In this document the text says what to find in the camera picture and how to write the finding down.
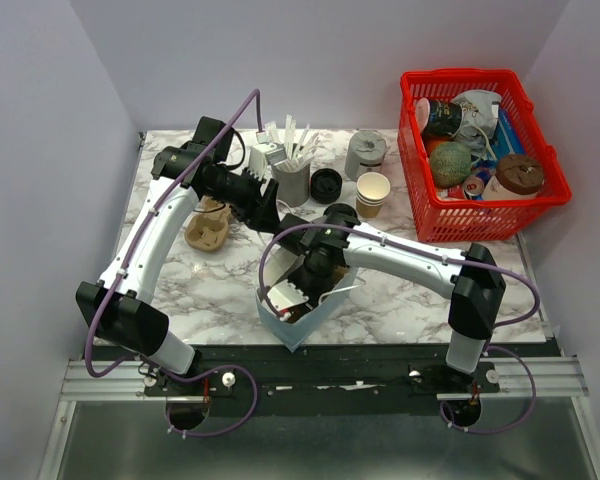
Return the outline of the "blue paper bag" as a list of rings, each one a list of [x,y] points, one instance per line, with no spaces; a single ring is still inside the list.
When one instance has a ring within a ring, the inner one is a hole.
[[[266,286],[274,286],[284,280],[289,281],[290,275],[301,265],[304,258],[278,248],[269,257],[264,266],[264,281]],[[277,317],[262,299],[260,288],[256,290],[256,305],[261,323],[268,328],[287,348],[294,352],[307,338],[321,326],[340,305],[348,298],[349,292],[365,284],[355,284],[358,269],[349,268],[349,272],[336,285],[336,288],[326,294],[326,299],[314,310],[303,315],[298,322],[290,324],[289,309]]]

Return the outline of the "brown cardboard cup carrier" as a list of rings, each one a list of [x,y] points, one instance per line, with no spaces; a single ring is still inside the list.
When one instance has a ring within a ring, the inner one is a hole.
[[[287,322],[295,324],[303,315],[319,306],[326,299],[326,294],[334,290],[348,272],[348,268],[338,267],[329,276],[318,277],[304,267],[296,270],[290,276],[290,282],[307,296],[308,300],[290,310],[291,316]]]

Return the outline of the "black coffee cup lid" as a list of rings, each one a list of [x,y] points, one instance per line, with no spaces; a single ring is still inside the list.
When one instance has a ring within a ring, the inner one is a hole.
[[[355,210],[354,207],[352,207],[351,205],[348,205],[346,203],[334,203],[330,206],[328,206],[325,210],[324,210],[324,215],[325,216],[329,216],[333,213],[338,213],[344,216],[350,216],[353,218],[358,218],[357,212]]]

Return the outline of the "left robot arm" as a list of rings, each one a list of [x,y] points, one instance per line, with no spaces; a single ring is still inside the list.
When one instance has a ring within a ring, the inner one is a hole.
[[[236,173],[225,163],[235,133],[224,122],[203,117],[191,140],[159,152],[147,198],[123,246],[96,282],[83,282],[76,292],[90,340],[109,341],[167,369],[168,384],[181,395],[201,385],[202,372],[192,364],[195,350],[170,331],[168,316],[151,305],[181,226],[205,197],[229,206],[258,232],[273,233],[279,225],[278,184],[264,176],[271,161],[285,159],[285,149],[260,132],[247,151],[248,165]]]

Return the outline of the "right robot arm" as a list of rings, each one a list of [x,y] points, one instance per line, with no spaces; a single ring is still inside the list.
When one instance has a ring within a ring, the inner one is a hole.
[[[386,273],[448,299],[452,334],[440,379],[454,392],[474,383],[506,290],[487,247],[473,243],[466,250],[449,249],[402,239],[360,220],[344,204],[327,208],[311,222],[285,215],[276,239],[280,247],[303,257],[291,283],[313,302],[335,284],[332,274],[338,267]]]

